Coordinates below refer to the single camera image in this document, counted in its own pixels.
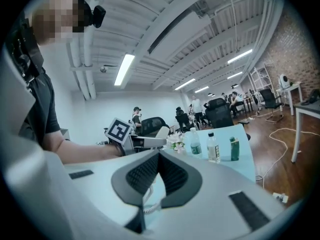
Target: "black mesh chair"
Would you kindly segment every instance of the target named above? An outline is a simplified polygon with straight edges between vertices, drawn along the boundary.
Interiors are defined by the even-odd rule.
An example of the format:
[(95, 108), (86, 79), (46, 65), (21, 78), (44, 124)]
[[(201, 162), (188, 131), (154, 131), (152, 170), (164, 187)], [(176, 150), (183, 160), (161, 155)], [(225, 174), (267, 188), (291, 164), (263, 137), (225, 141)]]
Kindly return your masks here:
[(272, 93), (271, 89), (263, 89), (260, 91), (260, 94), (262, 98), (264, 99), (264, 107), (266, 109), (271, 109), (271, 116), (266, 119), (266, 121), (271, 122), (273, 124), (279, 122), (282, 118), (284, 118), (284, 115), (280, 114), (280, 118), (276, 121), (269, 120), (274, 116), (274, 110), (282, 106), (281, 102), (277, 102), (277, 99), (281, 98), (281, 95), (278, 97), (275, 97), (275, 95)]
[(179, 123), (181, 132), (188, 132), (192, 127), (195, 127), (193, 123), (190, 123), (187, 113), (185, 113), (180, 107), (176, 108), (175, 113), (175, 119)]
[(143, 137), (156, 137), (157, 133), (161, 129), (162, 126), (170, 127), (166, 124), (166, 122), (161, 117), (151, 117), (141, 121), (142, 133)]
[[(211, 122), (212, 127), (223, 128), (234, 125), (232, 120), (230, 109), (223, 98), (216, 98), (209, 101), (209, 106), (205, 110), (205, 115)], [(249, 134), (246, 134), (248, 140), (251, 139)]]

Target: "green bottle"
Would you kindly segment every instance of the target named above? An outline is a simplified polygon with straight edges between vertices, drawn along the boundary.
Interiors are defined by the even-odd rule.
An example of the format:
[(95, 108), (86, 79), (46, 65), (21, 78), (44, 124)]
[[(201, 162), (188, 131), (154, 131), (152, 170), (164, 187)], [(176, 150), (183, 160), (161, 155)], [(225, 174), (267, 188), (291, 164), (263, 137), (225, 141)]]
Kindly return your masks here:
[(231, 142), (231, 161), (238, 161), (239, 153), (240, 153), (239, 140), (236, 139), (235, 137), (231, 137), (230, 142)]

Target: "light blue table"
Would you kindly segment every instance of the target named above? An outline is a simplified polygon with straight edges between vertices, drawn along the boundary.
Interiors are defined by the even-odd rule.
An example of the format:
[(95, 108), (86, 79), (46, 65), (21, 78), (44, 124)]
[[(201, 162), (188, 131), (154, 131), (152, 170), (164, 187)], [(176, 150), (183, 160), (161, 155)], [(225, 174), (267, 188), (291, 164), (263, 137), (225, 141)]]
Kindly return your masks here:
[[(207, 151), (207, 140), (208, 134), (213, 132), (214, 136), (219, 145), (221, 165), (228, 166), (243, 176), (247, 177), (249, 180), (256, 182), (256, 170), (255, 163), (252, 156), (250, 144), (248, 137), (246, 135), (245, 129), (241, 124), (236, 124), (229, 127), (210, 129), (210, 130), (199, 130), (197, 134), (200, 138), (200, 144), (202, 149), (201, 159), (208, 160)], [(191, 153), (191, 132), (187, 131), (185, 133), (185, 149), (188, 156), (194, 156)], [(240, 154), (238, 161), (231, 161), (231, 144), (230, 137), (234, 137), (239, 140)], [(173, 151), (167, 149), (166, 152), (172, 154)]]

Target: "plastic water bottle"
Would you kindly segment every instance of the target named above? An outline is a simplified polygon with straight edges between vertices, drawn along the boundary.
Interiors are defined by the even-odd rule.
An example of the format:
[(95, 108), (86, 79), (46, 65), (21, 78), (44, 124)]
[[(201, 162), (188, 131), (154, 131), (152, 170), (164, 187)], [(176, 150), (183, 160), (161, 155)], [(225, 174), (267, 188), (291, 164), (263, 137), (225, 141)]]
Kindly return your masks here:
[(208, 160), (213, 163), (220, 163), (220, 153), (219, 153), (219, 145), (217, 143), (215, 134), (210, 132), (209, 138), (206, 142), (206, 147), (208, 149)]
[(198, 133), (196, 132), (196, 128), (191, 128), (191, 152), (194, 156), (201, 158), (202, 157), (202, 150), (201, 150), (201, 144), (200, 139), (198, 136)]

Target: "ceiling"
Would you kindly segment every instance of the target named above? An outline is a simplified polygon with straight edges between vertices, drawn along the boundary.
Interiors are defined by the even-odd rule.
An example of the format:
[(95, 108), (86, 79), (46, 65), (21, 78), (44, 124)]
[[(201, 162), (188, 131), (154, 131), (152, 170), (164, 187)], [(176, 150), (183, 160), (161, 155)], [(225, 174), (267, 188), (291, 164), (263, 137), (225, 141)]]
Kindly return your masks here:
[[(96, 91), (106, 92), (115, 88), (126, 91), (130, 86), (171, 91), (195, 78), (196, 81), (181, 89), (193, 92), (244, 70), (252, 56), (244, 56), (230, 65), (227, 61), (257, 45), (264, 14), (267, 13), (264, 10), (266, 3), (265, 0), (232, 2), (233, 5), (231, 0), (104, 0), (101, 6), (105, 8), (106, 16), (102, 26), (94, 32), (91, 53)], [(183, 40), (177, 40), (182, 44), (170, 59), (155, 58), (149, 53), (149, 48), (187, 9), (196, 13), (197, 20), (206, 19), (205, 27), (196, 35), (182, 35)], [(180, 28), (188, 26), (181, 23)], [(80, 47), (83, 55), (82, 39)], [(134, 54), (135, 59), (121, 86), (115, 87), (126, 53)], [(100, 71), (103, 65), (107, 65), (106, 72)]]

